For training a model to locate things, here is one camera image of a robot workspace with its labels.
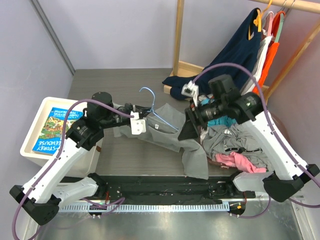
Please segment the grey t shirt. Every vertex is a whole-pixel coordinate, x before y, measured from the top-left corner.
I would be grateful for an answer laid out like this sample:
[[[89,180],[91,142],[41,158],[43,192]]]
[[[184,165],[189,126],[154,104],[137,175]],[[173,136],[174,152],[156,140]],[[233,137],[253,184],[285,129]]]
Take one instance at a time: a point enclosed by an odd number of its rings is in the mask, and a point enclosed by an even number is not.
[[[113,129],[114,136],[137,138],[177,153],[183,150],[181,161],[184,174],[188,177],[207,180],[209,178],[207,154],[201,144],[194,139],[178,140],[185,122],[185,115],[168,103],[156,109],[155,112],[160,117],[152,114],[146,117],[146,132],[133,135],[131,128],[124,125]]]

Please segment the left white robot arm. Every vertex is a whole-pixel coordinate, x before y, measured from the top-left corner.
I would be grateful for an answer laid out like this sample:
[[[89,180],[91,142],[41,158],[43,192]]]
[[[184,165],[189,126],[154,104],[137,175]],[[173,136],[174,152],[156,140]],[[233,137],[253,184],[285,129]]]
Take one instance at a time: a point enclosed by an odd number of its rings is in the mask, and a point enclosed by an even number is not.
[[[24,211],[40,226],[49,223],[58,211],[75,201],[86,197],[102,199],[107,192],[107,183],[96,173],[62,188],[58,184],[72,166],[94,148],[104,137],[104,130],[130,126],[133,135],[146,132],[146,116],[153,106],[145,107],[131,103],[114,107],[112,96],[107,92],[97,92],[91,99],[75,102],[67,110],[86,103],[83,115],[70,128],[62,125],[59,149],[24,185],[14,185],[9,191]]]

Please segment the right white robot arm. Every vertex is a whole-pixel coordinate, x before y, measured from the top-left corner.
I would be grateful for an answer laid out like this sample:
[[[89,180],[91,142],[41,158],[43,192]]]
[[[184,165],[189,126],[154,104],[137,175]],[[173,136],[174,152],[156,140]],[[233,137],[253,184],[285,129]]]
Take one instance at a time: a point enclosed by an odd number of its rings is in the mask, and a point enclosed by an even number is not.
[[[245,191],[265,192],[282,203],[319,174],[318,166],[303,160],[283,137],[259,95],[253,92],[241,95],[232,78],[226,74],[208,83],[214,100],[206,105],[201,105],[199,88],[194,82],[182,87],[182,95],[191,100],[184,110],[185,123],[178,140],[198,138],[199,127],[206,128],[209,121],[228,116],[253,136],[272,166],[272,170],[265,173],[242,171],[236,174],[225,186],[230,197],[236,198]]]

